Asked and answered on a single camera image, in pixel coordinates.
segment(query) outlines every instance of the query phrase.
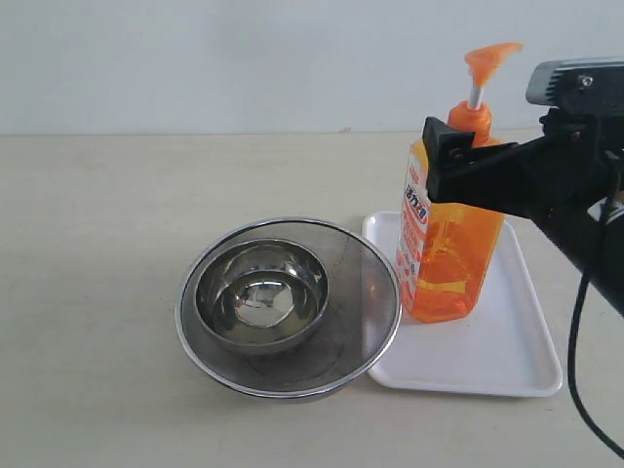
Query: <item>orange liquid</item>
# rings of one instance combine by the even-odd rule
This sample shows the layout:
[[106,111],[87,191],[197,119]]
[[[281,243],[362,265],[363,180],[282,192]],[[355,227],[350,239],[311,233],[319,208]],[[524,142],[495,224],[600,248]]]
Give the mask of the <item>orange liquid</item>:
[[465,205],[432,205],[412,317],[433,323],[472,312],[503,220],[504,214]]

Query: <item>bowl rim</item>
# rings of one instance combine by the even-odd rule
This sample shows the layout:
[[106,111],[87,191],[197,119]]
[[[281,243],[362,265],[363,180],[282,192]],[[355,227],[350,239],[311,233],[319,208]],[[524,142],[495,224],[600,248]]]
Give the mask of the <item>bowl rim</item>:
[[[258,389],[254,389],[252,387],[248,387],[246,385],[241,385],[240,383],[236,383],[233,382],[232,380],[225,378],[224,376],[222,376],[221,374],[219,374],[218,372],[212,370],[210,367],[206,366],[206,364],[204,364],[204,362],[199,358],[199,356],[197,356],[197,354],[195,353],[195,351],[193,350],[193,348],[191,347],[190,343],[188,342],[188,340],[186,339],[186,336],[184,335],[184,327],[182,324],[182,302],[184,299],[184,295],[186,293],[187,290],[187,286],[189,281],[191,280],[193,273],[195,272],[195,270],[197,269],[197,267],[199,266],[199,264],[203,261],[203,259],[206,257],[207,254],[209,254],[212,250],[216,249],[217,247],[219,247],[221,244],[223,244],[224,242],[227,242],[228,240],[232,239],[234,236],[240,234],[241,232],[246,232],[249,231],[251,229],[257,228],[257,227],[261,227],[261,226],[265,226],[265,225],[270,225],[270,224],[281,224],[281,223],[287,223],[287,222],[304,222],[304,223],[310,223],[310,224],[316,224],[316,225],[321,225],[321,226],[326,226],[326,227],[330,227],[333,229],[336,229],[344,234],[347,234],[348,236],[353,237],[354,239],[356,239],[357,241],[359,241],[361,244],[365,245],[366,247],[368,247],[369,249],[371,249],[375,255],[378,257],[379,260],[381,260],[381,262],[383,263],[383,265],[385,266],[389,276],[390,276],[390,280],[392,282],[392,286],[394,289],[394,294],[396,297],[396,307],[395,307],[395,313],[394,313],[394,318],[392,321],[392,324],[390,326],[390,330],[389,333],[387,333],[385,339],[383,340],[383,342],[381,343],[381,346],[379,346],[379,348],[366,360],[364,361],[357,369],[353,370],[352,372],[350,372],[347,375],[344,375],[343,377],[341,377],[340,379],[331,382],[331,383],[326,383],[324,385],[315,387],[315,388],[310,388],[310,389],[306,389],[306,390],[295,390],[295,391],[288,391],[288,392],[279,392],[279,391],[268,391],[268,390],[258,390]],[[315,218],[315,217],[308,217],[308,216],[278,216],[278,217],[269,217],[269,218],[265,218],[265,219],[261,219],[258,221],[254,221],[248,224],[245,224],[243,226],[240,226],[236,229],[233,229],[231,231],[229,231],[228,233],[226,233],[225,235],[221,236],[220,238],[218,238],[216,241],[214,241],[212,244],[210,244],[209,246],[207,246],[193,261],[193,263],[191,264],[191,266],[188,268],[188,270],[186,271],[186,274],[184,275],[184,278],[182,280],[181,283],[181,287],[178,290],[178,295],[177,295],[177,301],[175,302],[175,329],[177,331],[177,337],[180,340],[180,343],[182,345],[182,348],[184,349],[184,352],[186,353],[186,355],[189,357],[189,359],[195,364],[195,366],[197,366],[200,370],[202,370],[203,372],[205,372],[208,376],[210,376],[212,379],[214,379],[215,381],[217,381],[218,383],[232,389],[235,390],[237,392],[246,394],[246,395],[250,395],[253,397],[260,397],[260,398],[265,398],[265,399],[272,399],[272,400],[295,400],[295,399],[307,399],[307,398],[311,398],[311,397],[321,397],[324,394],[329,394],[341,387],[343,387],[344,385],[348,384],[349,382],[353,381],[355,378],[359,377],[361,374],[363,374],[364,372],[366,372],[368,369],[370,369],[372,366],[374,366],[376,364],[376,362],[381,358],[381,356],[387,351],[387,349],[390,347],[390,344],[392,343],[396,333],[397,333],[397,329],[399,327],[399,324],[401,322],[401,300],[400,300],[400,296],[399,296],[399,282],[397,279],[397,275],[396,272],[394,270],[394,268],[392,267],[390,261],[388,260],[388,258],[381,252],[381,250],[375,245],[373,244],[371,241],[369,241],[368,239],[366,239],[364,236],[360,235],[359,233],[355,232],[355,231],[351,231],[345,227],[340,226],[337,223],[334,223],[332,221],[327,221],[324,219],[319,219],[319,218]]]
[[[219,245],[214,246],[209,252],[206,252],[203,255],[203,258],[206,258],[206,255],[208,255],[210,252],[212,252],[214,249],[218,248],[223,242],[219,243]],[[216,341],[220,341],[221,343],[224,343],[226,346],[230,347],[232,350],[233,349],[238,349],[241,351],[242,354],[245,355],[259,355],[259,354],[264,354],[264,353],[260,353],[258,352],[258,350],[262,350],[262,349],[266,349],[266,354],[270,354],[272,351],[270,350],[271,348],[280,348],[282,345],[287,344],[291,341],[297,341],[298,338],[300,338],[303,334],[309,332],[311,329],[315,329],[321,322],[321,319],[323,318],[323,316],[325,315],[325,311],[328,308],[328,304],[330,303],[330,281],[328,278],[328,270],[325,267],[325,265],[323,264],[323,262],[321,261],[320,258],[318,258],[318,256],[313,253],[311,250],[306,249],[304,246],[302,246],[301,244],[297,243],[297,242],[293,242],[291,240],[288,239],[281,239],[278,237],[263,237],[263,238],[258,238],[258,239],[251,239],[249,241],[245,241],[245,242],[241,242],[240,244],[235,244],[233,246],[228,247],[227,249],[225,249],[223,252],[219,253],[218,256],[216,256],[215,258],[213,258],[211,261],[209,261],[208,263],[206,263],[206,265],[204,265],[204,267],[199,270],[199,265],[202,263],[203,259],[200,260],[197,264],[197,267],[193,270],[193,272],[191,273],[191,275],[189,276],[189,280],[192,277],[197,278],[197,282],[195,282],[193,284],[193,291],[190,293],[193,293],[193,295],[195,297],[197,297],[197,291],[199,289],[199,285],[202,281],[202,278],[204,277],[204,275],[206,274],[206,272],[208,271],[209,268],[211,268],[212,266],[214,266],[221,258],[223,255],[226,255],[228,252],[237,250],[237,249],[243,249],[245,246],[248,245],[255,245],[255,244],[259,244],[262,245],[263,243],[266,243],[265,245],[271,245],[272,243],[275,244],[288,244],[292,247],[296,247],[297,249],[302,250],[305,254],[309,255],[310,257],[312,257],[314,259],[314,261],[316,261],[316,263],[318,264],[318,266],[321,268],[321,271],[323,272],[323,278],[325,279],[325,297],[319,297],[320,299],[322,299],[322,302],[320,303],[320,307],[318,308],[317,312],[316,312],[316,317],[314,317],[314,320],[312,320],[309,324],[307,324],[305,327],[303,327],[301,330],[297,331],[295,334],[292,334],[290,336],[287,336],[286,338],[282,338],[282,339],[278,339],[276,341],[271,341],[270,343],[248,343],[248,344],[241,344],[238,341],[234,341],[232,339],[228,339],[225,336],[217,333],[216,331],[214,331],[204,320],[204,318],[202,317],[202,314],[199,311],[199,307],[197,307],[197,300],[195,300],[195,307],[193,307],[193,311],[195,312],[195,315],[197,316],[197,319],[199,320],[199,323],[202,325],[202,328],[204,329],[204,332],[207,332],[212,338],[214,338]]]

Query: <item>white wall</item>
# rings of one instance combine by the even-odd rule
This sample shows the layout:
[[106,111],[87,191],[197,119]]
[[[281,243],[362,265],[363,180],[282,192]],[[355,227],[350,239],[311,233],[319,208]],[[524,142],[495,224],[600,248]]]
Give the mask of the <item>white wall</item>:
[[497,127],[546,59],[624,55],[618,0],[0,0],[0,134],[418,129],[470,88],[463,56],[518,40]]

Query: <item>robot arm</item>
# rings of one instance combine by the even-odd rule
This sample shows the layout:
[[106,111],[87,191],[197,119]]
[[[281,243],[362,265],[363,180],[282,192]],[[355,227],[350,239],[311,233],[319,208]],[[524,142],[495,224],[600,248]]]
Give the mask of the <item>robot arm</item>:
[[[551,109],[543,136],[472,148],[473,134],[427,118],[427,189],[433,203],[462,203],[530,219],[624,316],[624,59],[540,64],[526,98]],[[603,236],[604,254],[596,258]]]

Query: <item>black cable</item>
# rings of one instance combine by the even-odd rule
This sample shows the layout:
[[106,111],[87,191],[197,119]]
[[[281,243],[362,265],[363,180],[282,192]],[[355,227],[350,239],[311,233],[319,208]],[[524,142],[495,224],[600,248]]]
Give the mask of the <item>black cable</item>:
[[[597,152],[600,147],[600,124],[598,126],[597,136]],[[603,431],[594,419],[589,415],[589,412],[585,409],[581,397],[578,393],[576,386],[576,342],[578,339],[578,329],[581,321],[581,312],[583,310],[583,304],[585,303],[585,296],[587,294],[587,288],[589,287],[590,280],[597,266],[597,263],[601,260],[603,250],[605,247],[605,233],[607,228],[608,217],[611,212],[611,206],[613,200],[620,191],[621,174],[619,167],[616,165],[618,158],[612,153],[608,152],[605,155],[605,161],[613,172],[613,186],[609,191],[606,200],[602,206],[600,220],[599,220],[599,240],[597,244],[596,256],[590,259],[585,266],[583,274],[581,276],[581,282],[578,287],[578,294],[576,295],[576,301],[574,303],[574,309],[572,312],[572,320],[569,330],[569,338],[567,341],[567,386],[569,387],[569,393],[572,397],[572,401],[578,410],[581,418],[590,428],[590,430],[598,437],[607,447],[620,458],[624,459],[624,448],[615,443],[606,433]]]

